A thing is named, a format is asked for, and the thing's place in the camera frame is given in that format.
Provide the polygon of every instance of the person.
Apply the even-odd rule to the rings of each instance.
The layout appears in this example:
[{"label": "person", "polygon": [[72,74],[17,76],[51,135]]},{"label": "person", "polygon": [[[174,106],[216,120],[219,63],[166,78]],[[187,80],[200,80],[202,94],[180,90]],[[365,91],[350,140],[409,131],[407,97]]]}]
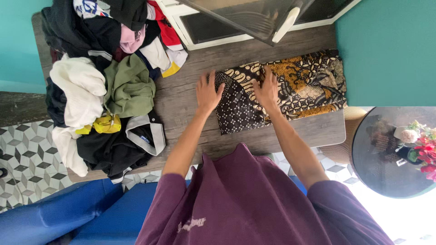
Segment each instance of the person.
[{"label": "person", "polygon": [[253,156],[243,143],[216,161],[203,154],[186,187],[204,123],[225,88],[215,91],[212,71],[209,82],[206,74],[197,82],[197,111],[165,163],[136,244],[393,244],[349,189],[326,176],[281,114],[277,79],[264,69],[262,86],[252,81],[254,94],[307,196],[270,158]]}]

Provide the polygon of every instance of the purple t-shirt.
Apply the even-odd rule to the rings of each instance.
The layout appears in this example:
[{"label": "purple t-shirt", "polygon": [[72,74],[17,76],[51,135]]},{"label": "purple t-shirt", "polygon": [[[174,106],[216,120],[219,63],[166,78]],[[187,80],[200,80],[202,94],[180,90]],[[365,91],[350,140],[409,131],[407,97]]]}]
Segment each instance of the purple t-shirt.
[{"label": "purple t-shirt", "polygon": [[178,174],[160,178],[137,245],[393,244],[346,186],[321,181],[306,197],[243,143],[192,171],[188,188]]}]

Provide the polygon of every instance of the wooden tabletop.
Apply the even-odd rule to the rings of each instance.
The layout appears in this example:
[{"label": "wooden tabletop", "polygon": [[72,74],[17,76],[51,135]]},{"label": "wooden tabletop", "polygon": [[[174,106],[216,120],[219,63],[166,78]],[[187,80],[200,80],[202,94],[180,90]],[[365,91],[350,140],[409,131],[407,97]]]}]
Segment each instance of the wooden tabletop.
[{"label": "wooden tabletop", "polygon": [[[167,146],[159,156],[150,160],[147,166],[133,170],[129,174],[163,168],[178,137],[195,114],[195,85],[202,72],[212,68],[222,70],[254,61],[290,58],[327,48],[336,48],[334,25],[288,32],[275,47],[252,39],[189,51],[187,61],[179,72],[155,81],[154,110],[164,123]],[[345,140],[342,111],[302,118],[290,124],[310,147],[339,144]],[[201,133],[192,164],[201,163],[203,152],[212,159],[229,154],[239,142],[244,142],[254,155],[281,151],[272,126],[221,136],[218,120],[215,113],[212,113]],[[79,177],[68,169],[68,175],[73,182],[106,178],[100,170],[89,171],[87,176]]]}]

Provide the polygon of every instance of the round glass table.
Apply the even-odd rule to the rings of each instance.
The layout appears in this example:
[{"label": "round glass table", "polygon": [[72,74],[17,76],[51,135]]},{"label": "round glass table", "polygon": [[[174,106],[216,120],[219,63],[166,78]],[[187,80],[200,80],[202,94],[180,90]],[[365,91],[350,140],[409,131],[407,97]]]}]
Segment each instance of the round glass table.
[{"label": "round glass table", "polygon": [[420,165],[397,164],[401,156],[395,152],[399,140],[393,136],[394,131],[414,120],[435,128],[436,107],[375,107],[356,129],[351,149],[354,172],[366,186],[383,196],[411,198],[436,187],[421,173]]}]

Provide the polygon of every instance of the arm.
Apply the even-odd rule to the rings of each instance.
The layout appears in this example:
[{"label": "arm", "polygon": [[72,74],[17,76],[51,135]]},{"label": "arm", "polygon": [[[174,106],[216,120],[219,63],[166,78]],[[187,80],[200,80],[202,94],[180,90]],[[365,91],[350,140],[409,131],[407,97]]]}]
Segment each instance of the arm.
[{"label": "arm", "polygon": [[222,92],[224,91],[224,86],[225,84],[222,83],[218,92],[215,92],[215,70],[210,74],[209,83],[207,82],[206,74],[201,75],[200,80],[197,81],[196,87],[197,111],[168,156],[167,162],[162,170],[162,175],[180,174],[183,178],[186,176],[192,158],[194,157],[201,131],[203,130],[207,118],[218,105]]},{"label": "arm", "polygon": [[306,189],[318,181],[329,180],[315,154],[281,113],[277,103],[279,100],[277,78],[268,66],[264,68],[266,76],[262,87],[252,80],[254,94],[271,118],[286,160]]}]

